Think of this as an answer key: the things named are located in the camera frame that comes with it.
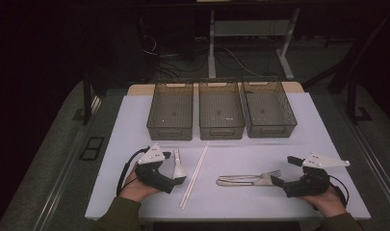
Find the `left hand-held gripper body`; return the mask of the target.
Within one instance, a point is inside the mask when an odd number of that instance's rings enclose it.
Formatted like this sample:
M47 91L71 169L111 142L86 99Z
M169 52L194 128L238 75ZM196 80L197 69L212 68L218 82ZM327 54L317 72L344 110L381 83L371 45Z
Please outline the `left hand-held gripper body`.
M135 172L138 179L147 186L164 193L171 193L175 186L173 180L159 171L164 160L166 159L161 147L158 143L154 143L138 160Z

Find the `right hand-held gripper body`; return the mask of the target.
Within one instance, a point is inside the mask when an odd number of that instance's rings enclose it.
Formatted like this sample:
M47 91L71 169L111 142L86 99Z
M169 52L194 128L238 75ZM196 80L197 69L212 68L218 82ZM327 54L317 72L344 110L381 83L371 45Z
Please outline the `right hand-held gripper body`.
M342 191L330 183L330 176L325 171L327 167L349 167L351 163L341 159L328 157L326 155L311 153L303 159L303 175L298 181L286 182L283 190L288 197L301 197L324 193L328 187L343 196Z

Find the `white ceramic spoon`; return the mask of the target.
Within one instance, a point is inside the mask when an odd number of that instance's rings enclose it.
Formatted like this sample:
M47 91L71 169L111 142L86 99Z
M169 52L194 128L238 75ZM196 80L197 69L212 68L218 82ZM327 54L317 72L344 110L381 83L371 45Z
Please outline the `white ceramic spoon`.
M174 154L174 171L173 171L173 179L175 181L184 181L187 177L187 172L185 168L183 168L183 165L181 163L181 156L180 156L180 150L179 149L174 149L173 150Z

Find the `metal fork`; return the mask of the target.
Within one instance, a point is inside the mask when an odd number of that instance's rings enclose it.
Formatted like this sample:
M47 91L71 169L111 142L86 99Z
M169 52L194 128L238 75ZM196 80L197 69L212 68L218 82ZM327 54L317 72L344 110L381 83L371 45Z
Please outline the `metal fork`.
M263 172L259 175L223 175L218 178L218 180L221 181L226 181L226 182L240 182L241 180L252 180L256 179L257 181L260 179L263 180L271 180L271 177L275 176L281 176L281 171L274 170L274 171L269 171L269 172Z

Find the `smoky clear plastic bin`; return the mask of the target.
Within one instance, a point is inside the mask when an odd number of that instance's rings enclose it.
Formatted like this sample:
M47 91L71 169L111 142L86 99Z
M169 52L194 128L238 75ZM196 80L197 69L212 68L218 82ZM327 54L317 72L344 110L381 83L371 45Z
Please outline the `smoky clear plastic bin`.
M244 78L241 100L247 135L252 139L289 138L298 122L282 84Z
M240 140L245 120L236 80L198 83L199 131L203 141Z
M190 141L193 138L194 85L158 82L146 123L153 141Z

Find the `metal knife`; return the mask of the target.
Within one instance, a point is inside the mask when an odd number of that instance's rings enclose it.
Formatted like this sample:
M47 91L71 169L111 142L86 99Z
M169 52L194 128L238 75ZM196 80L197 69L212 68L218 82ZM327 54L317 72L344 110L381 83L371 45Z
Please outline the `metal knife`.
M226 187L237 187L237 186L258 186L258 187L265 187L265 186L272 186L272 180L271 179L258 179L255 181L232 181L232 180L221 180L218 179L216 183L219 186L226 186Z

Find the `person's left hand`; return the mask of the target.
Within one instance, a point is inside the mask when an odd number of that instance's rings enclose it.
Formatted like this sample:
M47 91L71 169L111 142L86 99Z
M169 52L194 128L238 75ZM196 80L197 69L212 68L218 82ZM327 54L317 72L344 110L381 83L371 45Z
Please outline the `person's left hand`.
M126 177L124 186L122 187L119 197L127 198L136 202L143 202L149 196L158 193L159 190L147 186L142 183L136 175L135 169L137 165L134 165L129 175Z

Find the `person's right hand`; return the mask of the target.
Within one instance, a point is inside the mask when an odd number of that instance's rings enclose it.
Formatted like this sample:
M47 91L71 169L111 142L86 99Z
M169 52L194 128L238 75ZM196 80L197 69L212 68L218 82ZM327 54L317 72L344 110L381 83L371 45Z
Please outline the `person's right hand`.
M317 208L324 218L333 218L347 212L340 196L332 187L328 187L322 194L301 196L300 199Z

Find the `black metal stand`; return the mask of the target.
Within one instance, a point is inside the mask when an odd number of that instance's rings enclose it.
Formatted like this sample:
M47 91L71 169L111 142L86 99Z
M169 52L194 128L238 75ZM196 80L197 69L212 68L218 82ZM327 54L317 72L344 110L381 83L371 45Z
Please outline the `black metal stand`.
M96 75L88 72L83 74L84 118L83 124L87 125L100 104L101 86Z
M356 106L359 86L370 92L390 118L390 11L377 16L361 16L353 24L354 41L343 60L304 82L309 88L330 76L331 94L347 93L347 115L354 123L370 118Z

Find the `black floor outlet frame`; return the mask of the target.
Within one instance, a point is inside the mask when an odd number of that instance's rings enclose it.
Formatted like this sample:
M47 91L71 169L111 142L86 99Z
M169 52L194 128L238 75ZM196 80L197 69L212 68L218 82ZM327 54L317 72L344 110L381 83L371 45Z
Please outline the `black floor outlet frame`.
M95 161L103 142L104 137L90 137L79 159L82 161Z

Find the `white metal desk frame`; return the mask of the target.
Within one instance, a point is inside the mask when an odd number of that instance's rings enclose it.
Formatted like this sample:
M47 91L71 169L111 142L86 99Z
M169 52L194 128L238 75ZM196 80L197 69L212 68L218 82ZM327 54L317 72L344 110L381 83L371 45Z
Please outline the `white metal desk frame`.
M264 20L217 20L215 12L210 12L208 74L216 78L215 38L222 37L283 37L283 45L275 50L285 77L294 79L294 74L286 58L286 54L297 25L300 8L293 9L289 19Z

